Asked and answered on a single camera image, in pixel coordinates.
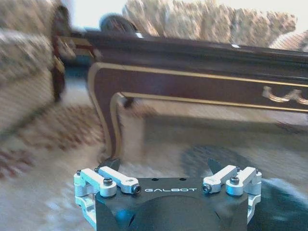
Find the carpet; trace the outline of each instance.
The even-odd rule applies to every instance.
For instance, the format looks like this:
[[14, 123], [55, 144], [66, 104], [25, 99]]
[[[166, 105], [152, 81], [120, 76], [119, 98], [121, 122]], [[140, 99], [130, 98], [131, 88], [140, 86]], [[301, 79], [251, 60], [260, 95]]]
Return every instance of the carpet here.
[[[103, 130], [84, 79], [67, 86], [60, 103], [1, 143], [0, 230], [92, 230], [75, 205], [73, 175], [98, 165]], [[306, 115], [138, 101], [120, 119], [122, 173], [208, 176], [209, 157], [257, 167], [266, 179], [249, 230], [308, 230]]]

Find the upholstered armchair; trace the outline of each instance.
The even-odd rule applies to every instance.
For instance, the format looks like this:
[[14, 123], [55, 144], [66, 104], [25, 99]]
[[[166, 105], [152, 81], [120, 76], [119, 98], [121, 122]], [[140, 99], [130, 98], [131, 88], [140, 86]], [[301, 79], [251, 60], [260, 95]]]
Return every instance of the upholstered armchair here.
[[64, 67], [53, 38], [68, 27], [61, 0], [0, 1], [0, 134], [59, 99]]

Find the fabric upholstery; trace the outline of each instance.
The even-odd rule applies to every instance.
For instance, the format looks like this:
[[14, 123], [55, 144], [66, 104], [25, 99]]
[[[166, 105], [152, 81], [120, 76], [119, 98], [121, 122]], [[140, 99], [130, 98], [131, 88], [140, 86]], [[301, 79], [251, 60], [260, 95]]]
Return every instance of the fabric upholstery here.
[[257, 47], [268, 47], [297, 23], [288, 13], [234, 9], [215, 0], [128, 0], [123, 16], [154, 36]]
[[10, 82], [0, 89], [0, 131], [18, 124], [34, 111], [46, 106], [53, 98], [49, 70], [38, 75]]
[[279, 50], [308, 52], [308, 31], [294, 31], [281, 35], [269, 47]]
[[0, 29], [0, 86], [50, 69], [52, 64], [51, 42], [46, 36]]
[[51, 36], [52, 19], [61, 0], [1, 0], [0, 28]]
[[204, 14], [201, 39], [210, 42], [229, 43], [235, 10], [224, 5], [218, 7], [215, 7], [212, 3], [206, 5], [207, 11]]
[[166, 10], [165, 0], [128, 0], [122, 13], [140, 32], [163, 36]]
[[52, 25], [61, 0], [0, 0], [0, 134], [54, 101]]

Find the silver metal bracket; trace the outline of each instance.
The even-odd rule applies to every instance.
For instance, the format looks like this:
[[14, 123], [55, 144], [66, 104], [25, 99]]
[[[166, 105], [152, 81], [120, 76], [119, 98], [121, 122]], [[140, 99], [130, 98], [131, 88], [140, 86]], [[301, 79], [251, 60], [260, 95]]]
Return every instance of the silver metal bracket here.
[[228, 165], [221, 171], [210, 177], [203, 178], [203, 191], [205, 193], [218, 193], [221, 190], [221, 186], [226, 181], [237, 174], [237, 167]]
[[116, 182], [117, 186], [121, 188], [123, 193], [127, 194], [138, 194], [141, 191], [141, 186], [137, 178], [127, 177], [118, 171], [113, 170], [110, 167], [101, 167], [98, 173], [103, 177], [112, 178]]
[[236, 177], [226, 181], [226, 192], [230, 196], [248, 194], [247, 224], [255, 213], [255, 206], [261, 201], [262, 173], [254, 167], [246, 167]]
[[255, 206], [261, 201], [262, 173], [253, 167], [240, 170], [236, 166], [228, 165], [213, 176], [203, 178], [203, 191], [205, 194], [218, 193], [221, 186], [226, 184], [226, 192], [229, 196], [241, 196], [248, 194], [247, 223], [255, 213]]
[[98, 173], [86, 168], [74, 175], [75, 203], [81, 207], [83, 216], [95, 230], [96, 212], [93, 194], [112, 197], [116, 194], [117, 186], [123, 193], [137, 194], [141, 191], [136, 178], [127, 177], [109, 167], [100, 168]]

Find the dark wooden table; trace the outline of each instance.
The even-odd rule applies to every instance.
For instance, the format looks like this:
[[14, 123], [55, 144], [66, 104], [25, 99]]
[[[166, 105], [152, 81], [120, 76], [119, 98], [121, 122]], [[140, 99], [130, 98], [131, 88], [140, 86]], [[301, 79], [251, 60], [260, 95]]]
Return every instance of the dark wooden table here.
[[150, 98], [308, 112], [308, 55], [203, 41], [98, 31], [73, 33], [103, 59], [89, 71], [90, 95], [110, 156], [121, 153], [116, 102]]

